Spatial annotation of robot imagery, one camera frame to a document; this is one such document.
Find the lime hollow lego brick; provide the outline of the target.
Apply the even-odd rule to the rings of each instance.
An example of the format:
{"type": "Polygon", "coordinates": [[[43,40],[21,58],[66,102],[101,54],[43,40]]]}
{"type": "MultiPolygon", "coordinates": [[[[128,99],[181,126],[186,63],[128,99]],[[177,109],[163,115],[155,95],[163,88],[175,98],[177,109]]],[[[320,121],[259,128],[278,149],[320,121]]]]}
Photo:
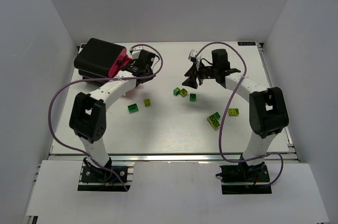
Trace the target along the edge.
{"type": "Polygon", "coordinates": [[[187,96],[187,90],[182,88],[179,92],[179,94],[182,96],[182,97],[186,97],[187,96]]]}

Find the lime 2x2 lego brick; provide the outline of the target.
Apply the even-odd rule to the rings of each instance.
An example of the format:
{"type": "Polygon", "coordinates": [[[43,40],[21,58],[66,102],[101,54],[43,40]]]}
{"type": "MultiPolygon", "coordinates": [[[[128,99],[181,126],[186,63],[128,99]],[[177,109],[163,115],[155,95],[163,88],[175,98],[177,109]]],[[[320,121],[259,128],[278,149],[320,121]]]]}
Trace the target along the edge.
{"type": "Polygon", "coordinates": [[[151,100],[150,99],[144,99],[144,106],[149,107],[151,105],[151,100]]]}

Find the lime studded lego brick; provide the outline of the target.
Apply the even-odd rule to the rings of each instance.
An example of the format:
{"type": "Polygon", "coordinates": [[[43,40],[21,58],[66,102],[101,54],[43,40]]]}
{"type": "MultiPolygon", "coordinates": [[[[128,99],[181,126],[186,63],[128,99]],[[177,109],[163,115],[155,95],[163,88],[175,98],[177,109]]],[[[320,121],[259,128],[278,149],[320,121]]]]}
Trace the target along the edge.
{"type": "Polygon", "coordinates": [[[240,115],[240,111],[238,108],[229,108],[228,109],[228,115],[229,116],[239,116],[240,115]]]}

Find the lime long lego brick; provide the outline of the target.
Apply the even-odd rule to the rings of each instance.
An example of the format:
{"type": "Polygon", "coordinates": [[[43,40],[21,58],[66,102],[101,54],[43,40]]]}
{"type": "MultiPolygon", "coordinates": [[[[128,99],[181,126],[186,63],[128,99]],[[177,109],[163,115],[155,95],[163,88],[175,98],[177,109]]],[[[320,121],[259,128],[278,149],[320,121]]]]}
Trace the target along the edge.
{"type": "Polygon", "coordinates": [[[220,123],[218,119],[215,117],[215,115],[210,115],[209,117],[207,117],[207,121],[214,130],[219,129],[220,123]]]}

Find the black pink drawer organizer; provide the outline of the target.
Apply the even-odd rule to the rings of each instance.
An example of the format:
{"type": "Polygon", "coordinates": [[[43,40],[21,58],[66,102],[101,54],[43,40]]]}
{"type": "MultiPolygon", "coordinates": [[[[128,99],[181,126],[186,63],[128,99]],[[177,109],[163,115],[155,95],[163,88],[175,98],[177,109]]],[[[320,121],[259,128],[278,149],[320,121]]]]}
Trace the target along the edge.
{"type": "Polygon", "coordinates": [[[91,38],[74,60],[83,79],[113,78],[132,60],[124,46],[91,38]]]}

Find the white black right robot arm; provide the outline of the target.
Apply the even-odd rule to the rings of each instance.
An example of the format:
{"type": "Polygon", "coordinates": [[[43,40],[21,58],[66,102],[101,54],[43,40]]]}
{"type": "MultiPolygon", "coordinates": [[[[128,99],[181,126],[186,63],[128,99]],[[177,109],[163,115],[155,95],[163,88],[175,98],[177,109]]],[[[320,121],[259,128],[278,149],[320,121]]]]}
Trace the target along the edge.
{"type": "Polygon", "coordinates": [[[265,157],[273,139],[288,125],[289,118],[283,92],[267,88],[248,79],[239,69],[232,68],[225,49],[212,51],[212,63],[206,66],[195,50],[188,59],[193,63],[185,73],[183,86],[198,88],[204,80],[214,79],[222,87],[239,95],[249,104],[249,143],[240,158],[224,165],[217,175],[224,183],[258,183],[266,170],[265,157]]]}

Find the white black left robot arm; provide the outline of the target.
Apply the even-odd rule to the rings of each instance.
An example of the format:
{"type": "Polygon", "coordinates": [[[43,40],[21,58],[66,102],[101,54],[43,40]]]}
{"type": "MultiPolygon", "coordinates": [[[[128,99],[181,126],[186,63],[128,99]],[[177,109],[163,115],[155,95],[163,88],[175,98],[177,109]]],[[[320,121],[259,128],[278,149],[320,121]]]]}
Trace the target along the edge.
{"type": "Polygon", "coordinates": [[[143,49],[132,51],[131,58],[126,56],[117,61],[118,68],[110,75],[116,80],[109,80],[88,94],[80,92],[75,97],[69,126],[89,154],[84,159],[85,165],[99,180],[106,181],[111,177],[111,158],[103,141],[106,112],[124,94],[152,79],[155,56],[143,49]]]}

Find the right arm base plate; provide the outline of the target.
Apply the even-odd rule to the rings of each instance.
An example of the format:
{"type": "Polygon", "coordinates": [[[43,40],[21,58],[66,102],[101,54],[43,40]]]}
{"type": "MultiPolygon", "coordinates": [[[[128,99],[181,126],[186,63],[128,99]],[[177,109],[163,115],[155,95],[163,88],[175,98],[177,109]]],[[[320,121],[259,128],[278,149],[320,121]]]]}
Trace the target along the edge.
{"type": "Polygon", "coordinates": [[[223,195],[272,194],[266,164],[254,171],[240,165],[223,165],[215,177],[221,180],[223,195]]]}

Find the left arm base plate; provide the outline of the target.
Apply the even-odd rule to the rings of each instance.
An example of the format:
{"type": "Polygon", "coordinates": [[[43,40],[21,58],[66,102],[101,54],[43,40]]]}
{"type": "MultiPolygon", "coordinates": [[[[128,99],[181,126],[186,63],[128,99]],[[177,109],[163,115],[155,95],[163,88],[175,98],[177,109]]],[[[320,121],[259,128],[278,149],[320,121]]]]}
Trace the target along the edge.
{"type": "MultiPolygon", "coordinates": [[[[113,165],[111,168],[119,175],[129,190],[133,180],[134,167],[119,164],[113,165]]],[[[80,171],[77,190],[87,192],[127,192],[113,173],[104,171],[103,175],[101,175],[84,163],[80,171]]]]}

